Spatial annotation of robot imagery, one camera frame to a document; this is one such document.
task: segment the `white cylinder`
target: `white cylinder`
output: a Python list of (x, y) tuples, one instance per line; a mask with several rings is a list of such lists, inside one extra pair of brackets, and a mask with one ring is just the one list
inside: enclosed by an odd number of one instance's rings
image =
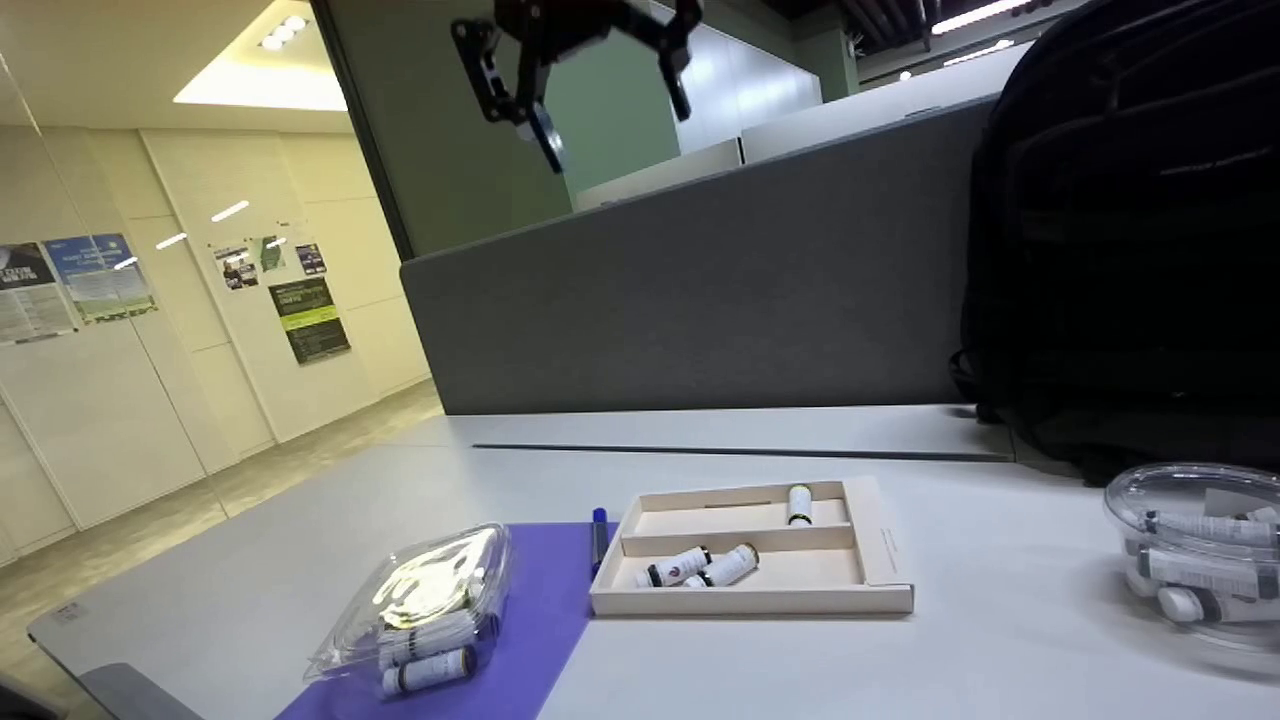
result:
[(419, 654), (458, 653), (463, 642), (478, 642), (482, 621), (478, 612), (448, 612), (426, 628), (411, 633), (390, 633), (380, 648), (380, 666), (411, 663)]
[(1194, 551), (1174, 551), (1174, 547), (1147, 547), (1141, 567), (1145, 567), (1145, 575), (1154, 575), (1154, 582), (1205, 588), (1205, 590), (1225, 590), (1225, 594), (1241, 594), (1241, 600), (1278, 600), (1280, 594), (1278, 567), (1256, 563), (1250, 557), (1228, 560), (1228, 557), (1194, 557)]
[(731, 588), (759, 567), (752, 542), (738, 542), (731, 551), (715, 557), (703, 572), (688, 575), (685, 588)]
[(1182, 533), (1182, 537), (1205, 537), (1225, 542), (1273, 542), (1280, 547), (1280, 522), (1270, 519), (1234, 519), (1234, 514), (1147, 514), (1147, 526)]
[(663, 557), (663, 560), (648, 563), (648, 582), (653, 588), (677, 588), (688, 575), (703, 572), (707, 563), (712, 563), (707, 547), (688, 547), (680, 557)]
[(399, 666), (386, 666), (386, 701), (397, 697), (418, 697), (442, 682), (458, 682), (467, 679), (482, 666), (482, 653), (478, 648), (458, 648), (445, 654), (427, 654), (427, 660), (411, 660)]
[(504, 588), (471, 581), (467, 609), (478, 612), (482, 633), (493, 633), (504, 615)]
[(790, 491), (790, 522), (813, 522), (813, 491), (806, 482)]

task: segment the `white table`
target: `white table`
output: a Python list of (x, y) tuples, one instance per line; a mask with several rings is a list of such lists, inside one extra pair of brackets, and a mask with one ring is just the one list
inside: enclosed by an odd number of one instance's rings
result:
[[(919, 423), (885, 423), (878, 411), (817, 414), (831, 434), (895, 426), (901, 434), (880, 447), (917, 447), (911, 426), (933, 430), (927, 414)], [(390, 547), (482, 519), (587, 519), (587, 507), (623, 507), (637, 491), (846, 475), (880, 481), (919, 582), (911, 621), (592, 621), (543, 715), (1273, 720), (1280, 711), (1278, 679), (1215, 666), (1205, 638), (1178, 635), (1119, 590), (1114, 572), (1119, 542), (1102, 491), (1073, 475), (1000, 460), (467, 447), (520, 430), (558, 441), (558, 420), (525, 426), (431, 420), (93, 588), (32, 635), (88, 682), (119, 663), (195, 715), (274, 715), (304, 690), (314, 648)], [(927, 447), (976, 447), (972, 441), (972, 426), (956, 426)]]

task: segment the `gray partition wall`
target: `gray partition wall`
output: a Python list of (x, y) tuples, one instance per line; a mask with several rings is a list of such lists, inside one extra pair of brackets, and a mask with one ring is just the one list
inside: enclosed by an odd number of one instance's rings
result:
[[(458, 89), (431, 113), (467, 113), (478, 132), (427, 150), (463, 118), (418, 132), (406, 113), (426, 113), (411, 92), (431, 89), (409, 89), (409, 68), (397, 79), (360, 72), (397, 54), (365, 7), (316, 0), (394, 233), (411, 253), (406, 287), (448, 411), (953, 399), (967, 168), (988, 108), (919, 117), (587, 215), (558, 220), (552, 206), (543, 228), (496, 239), (438, 243), (431, 211), (501, 215), (496, 189), (533, 162), (504, 132), (482, 127)], [(467, 142), (504, 150), (463, 162)], [(448, 190), (418, 182), (454, 173), (418, 168), (427, 156), (463, 162)]]

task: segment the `poster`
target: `poster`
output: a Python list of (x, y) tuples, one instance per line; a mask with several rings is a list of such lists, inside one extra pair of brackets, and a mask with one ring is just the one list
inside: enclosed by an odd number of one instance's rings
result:
[(308, 277), (324, 277), (319, 243), (295, 243), (295, 258), (304, 265)]
[(77, 326), (41, 243), (0, 243), (0, 340)]
[(285, 268), (285, 236), (260, 236), (260, 239), (258, 239), (258, 265), (260, 265), (263, 272)]
[(223, 268), (230, 292), (258, 287), (258, 265), (248, 249), (223, 249), (218, 253), (218, 265)]
[(316, 365), (351, 349), (319, 277), (278, 282), (274, 301), (295, 365)]
[(65, 236), (45, 249), (85, 324), (158, 311), (152, 287), (119, 233)]

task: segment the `gray panel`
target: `gray panel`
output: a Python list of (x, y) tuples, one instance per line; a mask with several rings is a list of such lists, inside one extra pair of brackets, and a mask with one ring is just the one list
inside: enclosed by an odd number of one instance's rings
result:
[(983, 117), (409, 265), (448, 411), (948, 399)]
[(152, 682), (143, 671), (130, 663), (107, 663), (80, 682), (116, 715), (130, 720), (199, 720), (188, 704), (173, 701), (161, 682)]

